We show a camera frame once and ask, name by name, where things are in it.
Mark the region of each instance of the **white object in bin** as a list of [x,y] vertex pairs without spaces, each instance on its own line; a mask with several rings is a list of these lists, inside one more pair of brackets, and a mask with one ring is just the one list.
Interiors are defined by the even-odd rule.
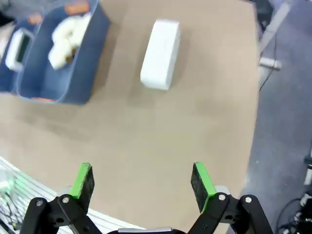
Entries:
[[65,66],[68,63],[67,58],[71,56],[73,56],[72,46],[68,39],[58,39],[49,52],[48,58],[54,70],[57,70]]
[[74,28],[72,36],[69,38],[69,42],[73,47],[79,47],[82,43],[84,34],[87,30],[91,19],[91,13],[85,14],[81,17],[79,24]]
[[73,30],[80,25],[81,16],[69,16],[64,19],[52,33],[52,41],[56,43],[63,38],[70,38]]
[[141,70],[141,82],[145,86],[169,90],[179,45],[179,22],[156,20]]
[[33,37],[33,34],[24,28],[20,28],[13,34],[9,44],[8,53],[5,58],[5,65],[10,70],[19,72],[23,69],[22,60],[25,55],[27,45]]

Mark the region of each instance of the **black cable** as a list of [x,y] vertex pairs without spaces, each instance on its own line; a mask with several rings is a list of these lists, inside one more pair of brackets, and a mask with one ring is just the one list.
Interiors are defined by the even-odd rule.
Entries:
[[300,201],[301,199],[300,198],[295,198],[295,199],[292,199],[290,200],[281,210],[281,212],[279,213],[278,215],[278,218],[277,218],[277,221],[276,221],[276,229],[275,229],[275,234],[278,234],[279,230],[281,229],[280,226],[279,226],[279,221],[284,213],[284,211],[291,205],[293,204],[295,201]]
[[[274,38],[274,49],[273,49],[273,57],[274,57],[274,63],[273,63],[273,67],[275,66],[276,63],[276,51],[277,51],[277,32],[275,34],[275,38]],[[265,78],[264,82],[262,83],[259,92],[261,91],[261,89],[263,88],[263,86],[265,85],[265,83],[268,81],[268,79],[270,78],[270,76],[272,75],[274,69],[272,68],[268,74],[268,76]]]
[[12,202],[13,206],[15,207],[16,211],[19,213],[19,218],[20,218],[21,222],[23,222],[23,215],[20,213],[20,210],[18,209],[17,205],[15,204],[15,202],[13,201],[13,199],[11,198],[11,196],[10,196],[7,192],[5,192],[4,194],[11,200],[11,202]]
[[11,222],[14,222],[14,220],[12,219],[12,216],[9,215],[9,214],[6,214],[6,213],[4,212],[4,209],[3,209],[2,207],[1,207],[1,210],[0,210],[0,214],[2,214],[3,216],[9,218],[9,219],[11,220]]
[[286,224],[279,226],[278,230],[281,230],[281,229],[288,229],[289,230],[290,227],[294,227],[296,229],[296,226],[298,223],[311,223],[311,221],[297,220],[297,221],[289,222],[289,223],[286,223]]
[[10,211],[10,216],[11,216],[11,217],[14,216],[14,217],[16,218],[17,223],[20,223],[18,216],[17,216],[14,212],[12,212],[11,207],[10,207],[10,204],[9,204],[8,202],[6,202],[5,204],[6,204],[6,206],[8,207],[8,209],[9,209],[9,211]]
[[10,222],[9,217],[7,217],[7,216],[5,216],[5,215],[4,215],[4,217],[6,218],[7,222],[9,223],[9,222]]

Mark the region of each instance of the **screw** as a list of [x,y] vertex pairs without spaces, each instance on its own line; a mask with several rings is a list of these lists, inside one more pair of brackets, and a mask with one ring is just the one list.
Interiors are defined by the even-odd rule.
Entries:
[[225,200],[225,195],[223,195],[223,194],[219,195],[219,200],[224,201]]
[[62,200],[62,202],[63,202],[63,203],[69,202],[69,198],[68,198],[68,197],[64,197],[63,200]]
[[246,198],[245,198],[245,201],[246,201],[247,203],[251,203],[252,199],[251,199],[250,197],[246,197]]
[[42,204],[43,204],[42,200],[38,200],[37,203],[36,203],[37,206],[41,206]]

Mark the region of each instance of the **orange tag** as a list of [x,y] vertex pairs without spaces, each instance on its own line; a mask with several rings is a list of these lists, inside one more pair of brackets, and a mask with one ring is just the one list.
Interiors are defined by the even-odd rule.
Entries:
[[90,11],[89,3],[81,2],[65,5],[65,11],[68,15],[76,15]]
[[43,17],[39,13],[34,13],[28,17],[28,22],[31,24],[39,24],[43,21]]
[[41,97],[33,97],[34,100],[38,100],[38,101],[54,101],[52,99],[46,99],[46,98],[41,98]]

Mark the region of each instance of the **blue plastic container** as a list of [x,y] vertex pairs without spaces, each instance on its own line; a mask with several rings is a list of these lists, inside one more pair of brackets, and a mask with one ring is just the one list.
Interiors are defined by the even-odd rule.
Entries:
[[[27,18],[18,20],[8,40],[8,45],[10,45],[11,43],[13,34],[21,28],[25,28],[28,31],[32,32],[33,34],[36,34],[39,28],[39,25],[30,24]],[[29,47],[30,47],[30,44],[28,45],[28,48],[26,49],[22,63],[25,63],[25,58],[28,53],[27,51],[29,51]],[[5,65],[5,59],[8,53],[8,49],[9,49],[9,46],[5,48],[5,51],[4,51],[4,54],[0,63],[0,92],[15,94],[16,93],[16,80],[17,80],[17,76],[19,75],[19,73],[10,70]]]
[[110,26],[98,0],[90,1],[91,20],[74,60],[54,70],[48,60],[52,33],[68,17],[64,6],[52,9],[43,19],[18,76],[17,93],[38,102],[84,104],[91,90],[98,60]]

